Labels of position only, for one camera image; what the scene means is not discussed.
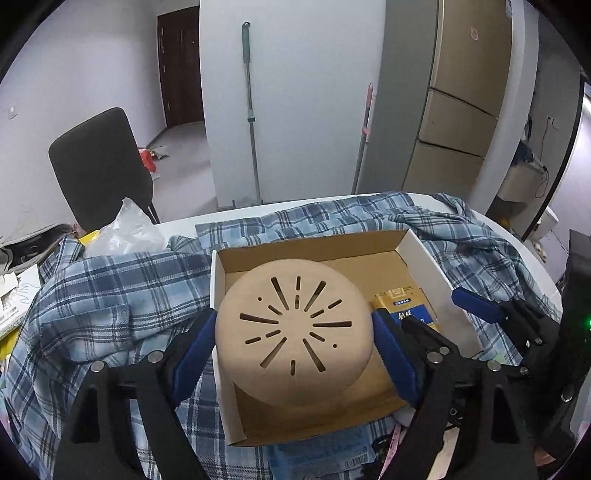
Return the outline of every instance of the white wall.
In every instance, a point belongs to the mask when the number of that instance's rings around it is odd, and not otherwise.
[[[18,115],[9,120],[13,105]],[[140,146],[165,128],[152,4],[66,0],[0,84],[0,236],[74,222],[47,150],[113,106],[125,110]]]
[[[499,121],[468,205],[483,215],[494,200],[521,139],[530,112],[538,66],[538,11],[512,0],[511,64]]]
[[[540,56],[538,75],[532,102],[533,119],[530,147],[541,157],[542,138],[548,116],[556,119],[558,129],[548,127],[544,142],[542,163],[548,168],[549,184],[556,179],[569,145],[580,94],[580,64],[558,32],[540,15]],[[544,186],[538,191],[539,199],[532,199],[527,207],[511,218],[511,226],[523,235],[545,199]]]
[[[591,111],[590,103],[581,113],[579,133],[567,170],[550,202],[558,217],[552,229],[560,243],[569,247],[569,231],[591,235]]]
[[[218,204],[255,198],[242,24],[249,21],[265,202],[348,194],[385,0],[203,0],[203,104]]]
[[[183,8],[196,7],[199,0],[152,0],[156,15],[164,15]]]

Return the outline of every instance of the green mop handle grip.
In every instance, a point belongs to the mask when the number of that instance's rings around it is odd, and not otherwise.
[[[250,34],[251,23],[245,22],[242,26],[242,56],[244,63],[248,64],[251,62],[251,34]]]

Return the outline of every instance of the brown door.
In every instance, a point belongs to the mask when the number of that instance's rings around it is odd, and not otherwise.
[[[199,7],[158,17],[160,85],[166,125],[204,120],[199,65]]]

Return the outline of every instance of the plaid cloth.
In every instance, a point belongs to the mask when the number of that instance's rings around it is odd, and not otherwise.
[[[288,238],[411,228],[456,287],[491,300],[521,297],[556,318],[515,248],[478,222],[459,199],[436,195],[454,214],[416,207],[402,193],[313,203],[263,218],[197,225],[197,239],[172,238],[159,254],[129,254],[75,261],[82,249],[66,239],[42,268],[46,284],[25,319],[3,391],[12,436],[41,479],[51,478],[59,434],[89,365],[137,363],[163,350],[209,304],[212,248],[256,245]],[[520,358],[494,325],[472,317],[485,346],[482,358]],[[191,398],[177,409],[180,423],[212,479],[266,480],[260,448],[225,445],[211,361]],[[159,478],[141,427],[132,425],[149,478]],[[371,438],[387,434],[392,419],[367,425]],[[345,472],[327,478],[355,478]]]

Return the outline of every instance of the beige round object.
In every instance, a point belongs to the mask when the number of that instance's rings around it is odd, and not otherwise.
[[[269,262],[224,297],[216,347],[225,372],[251,397],[313,404],[363,373],[374,347],[371,308],[353,283],[321,263]]]

